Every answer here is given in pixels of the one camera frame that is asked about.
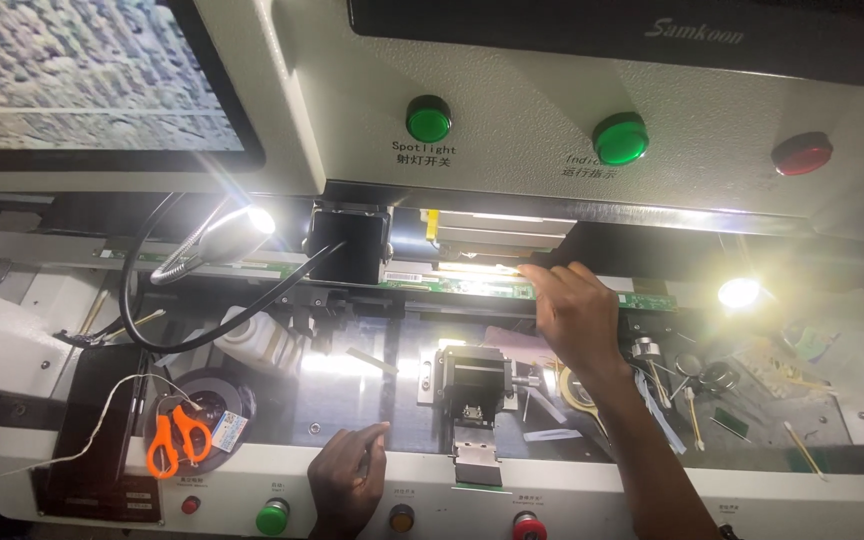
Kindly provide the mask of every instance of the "white cable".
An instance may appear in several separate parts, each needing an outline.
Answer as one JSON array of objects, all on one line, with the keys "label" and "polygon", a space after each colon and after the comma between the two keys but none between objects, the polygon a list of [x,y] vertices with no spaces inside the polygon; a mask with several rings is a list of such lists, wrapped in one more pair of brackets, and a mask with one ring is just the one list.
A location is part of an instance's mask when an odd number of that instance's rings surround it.
[{"label": "white cable", "polygon": [[92,446],[92,439],[95,438],[95,435],[99,433],[99,429],[102,428],[102,421],[106,419],[106,413],[109,412],[109,404],[113,401],[113,396],[115,395],[115,390],[118,390],[119,386],[128,381],[129,379],[137,379],[140,377],[155,377],[157,379],[162,379],[165,381],[170,387],[173,387],[175,390],[185,398],[185,400],[192,406],[192,409],[196,411],[201,411],[202,407],[195,401],[189,398],[188,394],[183,391],[182,388],[175,386],[169,379],[164,376],[160,376],[154,373],[137,373],[130,374],[125,378],[119,380],[115,383],[115,386],[112,387],[112,391],[108,393],[108,398],[105,399],[105,406],[102,407],[102,414],[99,415],[99,423],[95,424],[95,429],[92,429],[92,434],[88,436],[88,441],[85,443],[85,448],[82,448],[79,453],[75,455],[67,455],[66,457],[57,457],[55,459],[49,459],[48,461],[42,461],[41,463],[35,463],[34,465],[29,465],[27,467],[22,467],[21,469],[15,469],[14,471],[8,472],[0,472],[0,477],[7,477],[8,475],[14,475],[15,473],[21,473],[22,471],[28,471],[29,469],[35,469],[37,467],[42,467],[44,465],[51,465],[53,463],[60,463],[63,461],[71,461],[76,460],[77,458],[81,458],[86,452],[89,451],[89,448]]}]

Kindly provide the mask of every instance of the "hand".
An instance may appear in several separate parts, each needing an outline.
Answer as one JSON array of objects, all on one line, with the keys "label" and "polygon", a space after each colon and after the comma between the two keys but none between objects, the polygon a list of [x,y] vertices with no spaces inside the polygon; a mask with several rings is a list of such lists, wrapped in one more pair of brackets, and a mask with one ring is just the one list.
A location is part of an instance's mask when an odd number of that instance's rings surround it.
[{"label": "hand", "polygon": [[618,296],[581,262],[546,270],[518,267],[535,287],[538,331],[558,358],[579,377],[630,378],[618,351]]},{"label": "hand", "polygon": [[[309,464],[318,521],[310,539],[353,539],[376,513],[385,484],[385,433],[389,423],[359,431],[339,429]],[[368,456],[365,477],[357,474]]]}]

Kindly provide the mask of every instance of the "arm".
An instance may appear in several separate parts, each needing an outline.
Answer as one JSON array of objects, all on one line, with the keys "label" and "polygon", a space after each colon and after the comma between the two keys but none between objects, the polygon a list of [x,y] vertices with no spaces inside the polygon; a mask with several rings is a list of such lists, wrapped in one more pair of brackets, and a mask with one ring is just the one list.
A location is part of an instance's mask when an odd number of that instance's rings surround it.
[{"label": "arm", "polygon": [[551,271],[527,264],[519,272],[535,287],[539,331],[599,408],[635,534],[643,540],[720,539],[618,351],[615,291],[579,262]]},{"label": "arm", "polygon": [[[309,540],[354,540],[382,499],[385,485],[385,433],[389,423],[359,431],[339,429],[309,464],[309,487],[318,515]],[[365,477],[359,465],[367,458]]]}]

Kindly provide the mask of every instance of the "monitor screen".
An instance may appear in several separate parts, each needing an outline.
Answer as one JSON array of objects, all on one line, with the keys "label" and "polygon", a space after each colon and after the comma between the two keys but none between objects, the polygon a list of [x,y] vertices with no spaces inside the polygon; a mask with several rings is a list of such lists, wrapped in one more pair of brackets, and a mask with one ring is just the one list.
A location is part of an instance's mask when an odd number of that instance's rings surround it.
[{"label": "monitor screen", "polygon": [[258,146],[191,1],[0,0],[0,150],[146,151],[148,165],[244,139]]}]

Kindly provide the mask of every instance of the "barcode sticker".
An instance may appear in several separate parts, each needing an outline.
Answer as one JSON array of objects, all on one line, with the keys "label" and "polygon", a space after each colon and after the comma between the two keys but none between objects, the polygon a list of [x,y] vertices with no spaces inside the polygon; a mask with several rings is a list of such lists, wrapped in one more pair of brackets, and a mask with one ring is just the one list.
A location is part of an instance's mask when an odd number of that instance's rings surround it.
[{"label": "barcode sticker", "polygon": [[403,274],[402,272],[386,272],[385,281],[387,282],[409,282],[410,284],[420,284],[423,282],[422,274]]},{"label": "barcode sticker", "polygon": [[239,440],[242,430],[245,430],[247,422],[248,419],[234,412],[225,411],[215,429],[212,429],[212,446],[231,452],[235,448],[235,441]]}]

